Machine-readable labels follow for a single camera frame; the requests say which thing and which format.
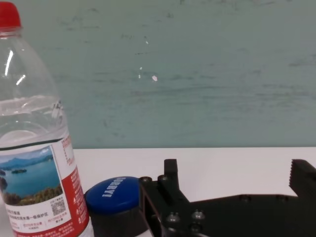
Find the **teal wall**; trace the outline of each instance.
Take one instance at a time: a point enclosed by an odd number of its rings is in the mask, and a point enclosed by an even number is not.
[[[316,145],[315,0],[14,2],[75,148]]]

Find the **white table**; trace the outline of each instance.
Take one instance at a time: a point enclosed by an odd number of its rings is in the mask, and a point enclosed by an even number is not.
[[[176,158],[180,187],[190,201],[245,193],[295,195],[288,186],[291,160],[316,167],[316,148],[88,149],[75,155],[84,191],[115,176],[156,179],[163,174],[163,160]],[[0,236],[13,237],[2,200]]]

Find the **island in lake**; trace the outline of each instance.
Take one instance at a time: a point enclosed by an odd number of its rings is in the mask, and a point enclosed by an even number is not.
[[[11,171],[12,174],[21,174],[21,173],[26,173],[27,170],[26,169],[16,169]]]

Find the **black metal bracket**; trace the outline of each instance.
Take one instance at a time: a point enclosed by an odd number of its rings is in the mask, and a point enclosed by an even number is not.
[[[316,169],[293,160],[290,187],[297,194],[238,195],[189,202],[179,189],[175,159],[164,175],[142,177],[140,212],[153,237],[314,237]]]

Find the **blue bottle cap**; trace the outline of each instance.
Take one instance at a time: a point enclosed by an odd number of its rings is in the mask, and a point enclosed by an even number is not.
[[[98,183],[85,194],[89,211],[112,215],[133,209],[139,203],[139,184],[135,177],[117,177]]]

